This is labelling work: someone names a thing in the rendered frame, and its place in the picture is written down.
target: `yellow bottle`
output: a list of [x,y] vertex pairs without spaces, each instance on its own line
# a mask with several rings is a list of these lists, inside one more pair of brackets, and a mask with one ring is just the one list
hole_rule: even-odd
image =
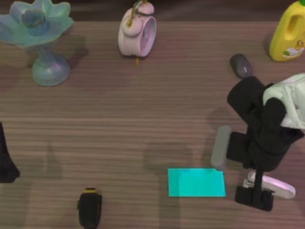
[[269,47],[274,61],[289,61],[305,49],[305,0],[288,7],[275,30]]

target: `teal rectangle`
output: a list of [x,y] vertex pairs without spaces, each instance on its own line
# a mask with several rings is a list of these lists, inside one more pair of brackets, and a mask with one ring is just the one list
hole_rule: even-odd
[[214,168],[169,168],[169,197],[225,197],[223,171]]

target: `teal flower-shaped stand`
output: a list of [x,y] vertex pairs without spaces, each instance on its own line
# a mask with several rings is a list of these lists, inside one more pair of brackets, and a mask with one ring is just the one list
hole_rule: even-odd
[[73,25],[70,9],[67,2],[16,1],[8,15],[0,15],[0,41],[38,53],[32,67],[33,80],[38,85],[56,86],[69,77],[68,63],[50,48]]

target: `gray mouse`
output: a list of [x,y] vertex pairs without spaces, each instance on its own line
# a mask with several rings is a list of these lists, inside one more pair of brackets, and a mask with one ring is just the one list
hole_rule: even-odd
[[245,55],[235,54],[230,59],[230,65],[238,78],[244,79],[252,76],[252,66]]

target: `wooden table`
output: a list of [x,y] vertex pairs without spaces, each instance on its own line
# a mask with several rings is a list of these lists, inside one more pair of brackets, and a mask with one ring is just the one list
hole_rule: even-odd
[[227,198],[167,197],[168,166],[209,167],[216,129],[245,129],[226,104],[238,82],[233,54],[244,53],[264,83],[305,68],[302,58],[274,63],[265,54],[275,24],[160,23],[139,67],[117,51],[118,26],[76,23],[56,46],[71,76],[54,88],[34,84],[28,55],[0,46],[0,120],[22,174],[0,185],[0,228],[80,228],[85,187],[102,190],[101,229],[304,228],[304,140],[271,173],[297,197],[276,199],[271,213],[234,203],[247,172],[234,163],[225,171]]

